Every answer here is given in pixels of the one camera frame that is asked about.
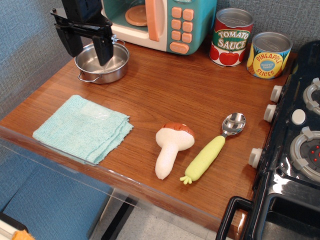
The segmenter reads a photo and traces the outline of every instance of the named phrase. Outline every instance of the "metal pot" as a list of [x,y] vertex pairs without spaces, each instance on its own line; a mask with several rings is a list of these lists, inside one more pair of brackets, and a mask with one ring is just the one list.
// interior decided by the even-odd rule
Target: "metal pot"
[[79,68],[78,79],[86,83],[109,84],[121,79],[128,70],[129,51],[119,43],[113,44],[113,57],[100,66],[95,47],[89,44],[74,58]]

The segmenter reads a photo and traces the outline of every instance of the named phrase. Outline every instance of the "metal spoon head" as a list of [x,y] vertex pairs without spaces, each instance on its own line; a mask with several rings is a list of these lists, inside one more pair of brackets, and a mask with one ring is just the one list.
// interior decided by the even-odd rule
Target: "metal spoon head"
[[226,117],[222,123],[223,136],[227,137],[240,133],[246,125],[246,118],[242,113],[234,112]]

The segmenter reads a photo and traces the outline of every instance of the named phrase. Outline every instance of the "stove knob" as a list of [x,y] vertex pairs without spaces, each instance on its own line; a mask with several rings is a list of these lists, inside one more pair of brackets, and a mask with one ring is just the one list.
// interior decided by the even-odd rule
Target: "stove knob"
[[292,113],[291,120],[295,125],[302,125],[306,120],[306,113],[302,109],[296,109]]
[[252,151],[249,157],[249,165],[251,165],[254,169],[258,167],[261,154],[262,154],[261,148],[252,148]]
[[275,115],[276,107],[277,107],[277,105],[268,104],[268,106],[266,107],[266,110],[264,112],[263,119],[266,120],[267,122],[271,123],[272,119]]
[[281,91],[282,91],[282,86],[275,85],[273,87],[270,100],[277,103],[279,101]]

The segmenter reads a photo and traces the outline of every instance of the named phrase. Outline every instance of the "pineapple slices can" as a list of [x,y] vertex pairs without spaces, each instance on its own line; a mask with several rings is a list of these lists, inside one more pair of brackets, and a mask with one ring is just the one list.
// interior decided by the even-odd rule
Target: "pineapple slices can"
[[292,41],[278,32],[261,32],[252,39],[246,69],[262,79],[274,79],[281,76],[285,69]]

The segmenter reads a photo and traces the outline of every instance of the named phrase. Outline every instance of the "tomato picture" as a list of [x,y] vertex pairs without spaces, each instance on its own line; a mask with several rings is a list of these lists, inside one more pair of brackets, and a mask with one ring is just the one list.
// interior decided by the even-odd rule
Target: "tomato picture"
[[246,51],[245,51],[245,50],[240,54],[240,56],[239,56],[239,61],[240,61],[240,62],[243,61],[243,59],[244,59],[244,57],[245,57],[245,54],[246,54]]
[[217,60],[219,58],[219,51],[215,48],[215,46],[212,44],[210,49],[210,58],[212,60]]
[[220,62],[225,66],[231,66],[235,64],[239,59],[238,53],[223,52],[220,54]]

